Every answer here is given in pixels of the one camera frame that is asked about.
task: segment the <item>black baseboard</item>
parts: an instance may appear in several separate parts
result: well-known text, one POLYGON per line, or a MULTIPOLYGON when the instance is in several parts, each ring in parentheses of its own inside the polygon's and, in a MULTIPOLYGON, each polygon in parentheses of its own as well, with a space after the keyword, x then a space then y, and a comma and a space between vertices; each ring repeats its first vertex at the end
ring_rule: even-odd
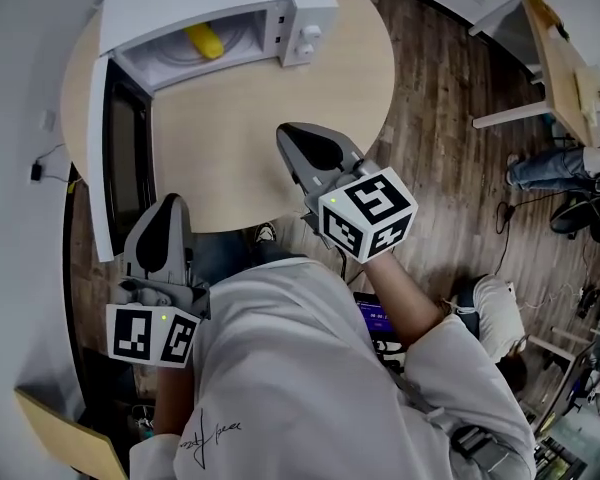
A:
MULTIPOLYGON (((432 9, 438 11, 440 14, 444 14, 445 16, 451 18, 452 20, 457 21, 460 25, 464 26, 466 29, 470 29, 474 25, 470 21, 464 19, 459 14, 453 12, 451 9, 449 9, 448 7, 445 7, 444 5, 442 5, 439 2, 436 2, 435 0, 418 0, 418 1, 431 7, 432 9)), ((527 79, 529 81, 531 81, 534 78, 534 74, 527 68, 527 66, 525 66, 525 64, 523 62, 520 61, 520 59, 515 57, 509 50, 507 50, 504 46, 502 46, 500 43, 498 43, 491 36, 485 34, 484 32, 479 32, 478 34, 476 34, 475 37, 482 39, 485 43, 487 43, 489 45, 489 48, 491 48, 495 52, 497 52, 499 56, 507 58, 513 64, 517 65, 518 68, 525 74, 525 76, 527 77, 527 79)))

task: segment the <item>white microwave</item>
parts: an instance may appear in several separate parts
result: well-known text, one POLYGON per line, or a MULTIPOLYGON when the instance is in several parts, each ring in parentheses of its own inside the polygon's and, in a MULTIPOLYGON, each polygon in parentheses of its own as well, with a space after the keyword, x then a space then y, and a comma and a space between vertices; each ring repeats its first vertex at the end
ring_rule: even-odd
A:
POLYGON ((87 161, 100 261, 122 252, 130 226, 156 200, 151 154, 155 91, 246 62, 311 62, 336 0, 104 0, 89 98, 87 161), (224 54, 203 57, 185 29, 205 23, 224 54))

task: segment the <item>wooden floor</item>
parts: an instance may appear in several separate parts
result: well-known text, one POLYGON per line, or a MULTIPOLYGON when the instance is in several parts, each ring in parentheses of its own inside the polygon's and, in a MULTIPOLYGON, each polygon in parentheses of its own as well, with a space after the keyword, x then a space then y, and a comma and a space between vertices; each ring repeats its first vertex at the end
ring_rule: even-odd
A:
MULTIPOLYGON (((370 155, 380 166, 393 167, 419 204, 411 234, 397 247, 396 256, 433 299, 447 298, 456 279, 497 268, 506 237, 495 231, 498 203, 543 195, 505 186, 508 154, 531 155, 551 146, 549 130, 540 118, 482 130, 474 129, 471 120, 542 97, 507 54, 469 37, 453 19, 416 0, 372 1, 391 36, 396 85, 387 121, 370 155)), ((115 265, 96 262, 86 191, 81 184, 75 195, 72 302, 78 342, 106 352, 104 305, 117 272, 115 265)), ((574 308, 585 281, 600 282, 600 245, 588 233, 569 241, 549 230, 549 216, 561 202, 557 196, 516 211, 500 275, 515 283, 528 333, 577 351, 579 347, 552 336, 550 328, 589 337, 593 312, 582 321, 574 308)), ((277 222, 283 245, 339 272, 339 255, 326 250, 298 217, 288 215, 277 222)), ((346 279, 358 271, 359 266, 350 262, 346 279)), ((372 291, 364 275, 352 289, 372 291)), ((533 383, 522 398, 541 412, 560 373, 555 365, 541 371, 539 360, 529 364, 533 383)), ((150 397, 155 387, 150 370, 137 370, 136 379, 141 395, 150 397)))

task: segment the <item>open microwave door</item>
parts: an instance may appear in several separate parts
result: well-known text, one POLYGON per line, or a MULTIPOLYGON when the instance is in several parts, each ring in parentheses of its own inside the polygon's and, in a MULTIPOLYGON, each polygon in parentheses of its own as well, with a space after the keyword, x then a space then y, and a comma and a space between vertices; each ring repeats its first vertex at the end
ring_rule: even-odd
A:
POLYGON ((87 123, 87 171, 98 259, 111 261, 156 201, 151 96, 112 59, 94 64, 87 123))

